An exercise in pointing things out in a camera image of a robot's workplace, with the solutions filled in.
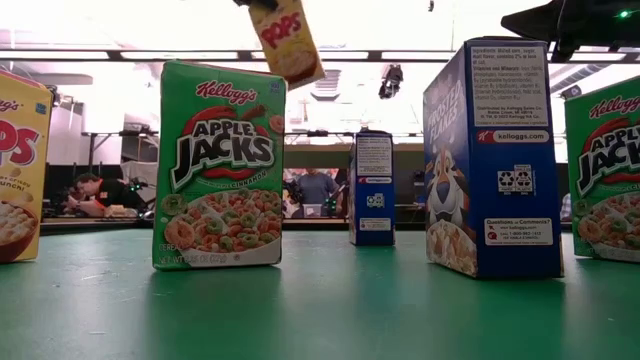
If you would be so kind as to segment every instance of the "fluorescent light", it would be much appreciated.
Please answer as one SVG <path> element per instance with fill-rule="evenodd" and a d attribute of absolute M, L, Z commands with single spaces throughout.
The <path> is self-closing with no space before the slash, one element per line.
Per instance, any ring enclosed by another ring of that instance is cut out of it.
<path fill-rule="evenodd" d="M 369 53 L 366 51 L 320 51 L 319 53 L 322 60 L 364 60 L 369 56 Z M 264 53 L 261 51 L 253 51 L 251 57 L 257 60 L 265 59 Z"/>
<path fill-rule="evenodd" d="M 625 57 L 624 53 L 589 53 L 589 52 L 576 52 L 569 60 L 569 63 L 572 62 L 602 62 L 602 61 L 611 61 L 618 62 Z M 551 61 L 551 54 L 547 54 L 547 58 Z"/>
<path fill-rule="evenodd" d="M 0 50 L 0 59 L 108 60 L 104 51 L 20 51 Z"/>
<path fill-rule="evenodd" d="M 223 60 L 237 59 L 236 52 L 188 52 L 188 51 L 123 51 L 122 57 L 131 60 Z"/>
<path fill-rule="evenodd" d="M 382 59 L 394 60 L 451 60 L 453 52 L 412 52 L 412 51 L 385 51 L 382 53 Z"/>
<path fill-rule="evenodd" d="M 366 51 L 320 51 L 320 58 L 322 60 L 334 60 L 334 59 L 366 59 L 369 57 L 369 53 Z"/>

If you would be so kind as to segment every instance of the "yellow cereal box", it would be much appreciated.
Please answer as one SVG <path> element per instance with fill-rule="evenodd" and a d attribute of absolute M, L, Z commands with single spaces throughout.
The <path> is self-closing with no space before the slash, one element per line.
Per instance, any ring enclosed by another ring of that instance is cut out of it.
<path fill-rule="evenodd" d="M 0 71 L 0 263 L 38 255 L 52 97 Z"/>
<path fill-rule="evenodd" d="M 324 69 L 301 0 L 278 0 L 278 5 L 276 11 L 251 5 L 249 14 L 269 69 L 293 90 L 324 78 Z"/>

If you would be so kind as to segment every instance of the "workbench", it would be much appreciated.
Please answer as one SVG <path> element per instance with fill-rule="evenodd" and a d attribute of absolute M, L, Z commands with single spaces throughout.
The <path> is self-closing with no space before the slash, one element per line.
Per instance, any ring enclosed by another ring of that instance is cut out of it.
<path fill-rule="evenodd" d="M 278 266 L 158 272 L 151 230 L 45 236 L 0 266 L 7 360 L 638 359 L 640 265 L 478 281 L 428 263 L 424 232 L 355 248 L 285 232 Z"/>

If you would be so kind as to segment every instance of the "recycling symbol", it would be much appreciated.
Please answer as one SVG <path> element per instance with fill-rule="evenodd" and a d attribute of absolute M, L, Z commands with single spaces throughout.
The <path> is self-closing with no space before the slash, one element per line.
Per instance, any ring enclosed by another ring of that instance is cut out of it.
<path fill-rule="evenodd" d="M 531 186 L 531 178 L 528 171 L 519 171 L 518 180 L 516 181 L 518 186 Z"/>
<path fill-rule="evenodd" d="M 498 181 L 502 186 L 512 186 L 514 181 L 513 173 L 511 171 L 503 171 L 500 173 Z"/>

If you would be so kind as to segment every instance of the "cereal box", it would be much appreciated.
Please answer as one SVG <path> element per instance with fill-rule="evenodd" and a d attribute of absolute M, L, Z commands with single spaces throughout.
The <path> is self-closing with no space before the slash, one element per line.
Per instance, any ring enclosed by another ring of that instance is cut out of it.
<path fill-rule="evenodd" d="M 393 139 L 384 132 L 355 135 L 349 156 L 349 238 L 354 245 L 395 244 Z"/>
<path fill-rule="evenodd" d="M 0 263 L 35 259 L 53 94 L 0 71 Z"/>
<path fill-rule="evenodd" d="M 427 255 L 479 278 L 560 276 L 546 45 L 470 40 L 424 92 Z"/>
<path fill-rule="evenodd" d="M 640 262 L 640 77 L 565 103 L 576 255 Z"/>
<path fill-rule="evenodd" d="M 165 63 L 157 269 L 280 261 L 286 92 L 270 74 Z"/>
<path fill-rule="evenodd" d="M 284 77 L 293 90 L 324 78 L 324 70 L 302 1 L 278 0 L 278 4 L 276 11 L 251 5 L 249 14 L 269 69 Z"/>

